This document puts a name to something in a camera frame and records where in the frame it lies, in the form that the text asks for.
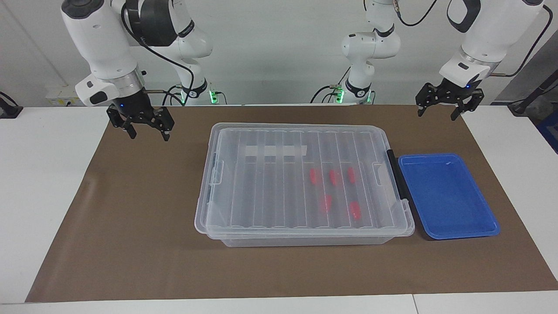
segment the brown paper mat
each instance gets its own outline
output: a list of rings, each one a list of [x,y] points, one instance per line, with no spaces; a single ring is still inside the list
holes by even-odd
[[[170,142],[108,127],[27,302],[557,290],[558,283],[462,119],[437,106],[172,108]],[[495,237],[377,246],[227,248],[194,229],[217,122],[384,129],[397,155],[457,153],[501,224]]]

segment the black handle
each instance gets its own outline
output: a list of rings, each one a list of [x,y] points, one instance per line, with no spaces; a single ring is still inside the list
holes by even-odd
[[[391,170],[393,171],[393,175],[395,177],[395,184],[397,185],[399,198],[406,198],[408,201],[411,201],[411,193],[409,192],[409,187],[407,186],[407,182],[405,181],[403,173],[401,172],[401,168],[399,167],[398,159],[395,157],[395,153],[392,149],[387,150],[387,158],[389,160],[389,163],[391,164]]]

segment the table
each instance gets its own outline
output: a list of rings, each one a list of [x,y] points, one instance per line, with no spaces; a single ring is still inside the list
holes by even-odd
[[[558,155],[526,118],[479,107],[464,120],[558,277]],[[27,108],[0,121],[0,303],[21,303],[107,125],[104,108]],[[112,301],[1,305],[1,313],[554,313],[558,292],[400,296]]]

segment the plastic lid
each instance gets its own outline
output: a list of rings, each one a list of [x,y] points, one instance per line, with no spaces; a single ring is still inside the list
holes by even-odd
[[[493,236],[500,226],[463,159],[406,155],[399,166],[428,235],[437,240]]]
[[[373,126],[214,126],[196,229],[212,239],[394,237],[414,232]]]

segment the power strip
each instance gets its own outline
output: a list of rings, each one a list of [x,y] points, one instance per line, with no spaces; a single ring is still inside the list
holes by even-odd
[[[84,106],[73,87],[60,87],[49,90],[45,98],[52,106],[76,107]]]

